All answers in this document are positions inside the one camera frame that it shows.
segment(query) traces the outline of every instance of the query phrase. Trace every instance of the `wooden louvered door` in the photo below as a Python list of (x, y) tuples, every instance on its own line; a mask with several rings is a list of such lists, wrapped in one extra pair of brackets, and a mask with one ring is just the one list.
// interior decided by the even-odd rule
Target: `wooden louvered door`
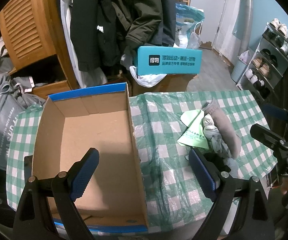
[(0, 30), (13, 72), (56, 54), (43, 0), (10, 0), (0, 12)]

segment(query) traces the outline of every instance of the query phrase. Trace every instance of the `wooden cabinet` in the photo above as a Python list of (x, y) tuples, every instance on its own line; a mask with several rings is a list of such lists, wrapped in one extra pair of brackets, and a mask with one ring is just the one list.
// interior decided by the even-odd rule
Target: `wooden cabinet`
[(66, 80), (36, 88), (34, 94), (58, 92), (59, 83), (65, 84), (65, 90), (62, 87), (59, 92), (78, 88), (56, 0), (10, 0), (0, 12), (0, 30), (14, 65), (10, 74), (49, 56), (57, 56)]

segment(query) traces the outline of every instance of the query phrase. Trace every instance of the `gray bag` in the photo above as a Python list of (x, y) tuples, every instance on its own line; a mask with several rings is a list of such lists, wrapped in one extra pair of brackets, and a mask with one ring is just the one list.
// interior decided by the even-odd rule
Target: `gray bag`
[(14, 124), (17, 115), (25, 110), (10, 90), (11, 85), (7, 81), (0, 90), (0, 169), (5, 171)]

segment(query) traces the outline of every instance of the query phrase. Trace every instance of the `teal box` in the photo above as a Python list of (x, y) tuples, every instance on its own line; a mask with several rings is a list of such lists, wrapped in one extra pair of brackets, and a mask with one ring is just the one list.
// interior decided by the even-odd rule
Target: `teal box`
[(137, 75), (149, 74), (198, 74), (202, 51), (172, 47), (141, 46), (134, 65)]

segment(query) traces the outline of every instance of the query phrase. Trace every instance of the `green and white checkered tablecloth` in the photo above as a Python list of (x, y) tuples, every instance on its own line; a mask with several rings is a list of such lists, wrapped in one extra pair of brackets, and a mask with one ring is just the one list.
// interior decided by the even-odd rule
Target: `green and white checkered tablecloth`
[(8, 205), (14, 210), (25, 186), (24, 157), (33, 155), (43, 107), (34, 103), (17, 116), (10, 142), (6, 168), (6, 195)]
[[(242, 139), (237, 159), (239, 177), (262, 178), (277, 162), (270, 149), (250, 136), (253, 124), (268, 125), (249, 91), (145, 93), (130, 98), (150, 233), (202, 219), (212, 205), (185, 159), (190, 147), (176, 143), (186, 130), (181, 114), (201, 109), (212, 97), (218, 100)], [(7, 198), (15, 210), (25, 185), (24, 156), (33, 154), (41, 114), (41, 107), (30, 107), (19, 114), (14, 127), (7, 166)]]

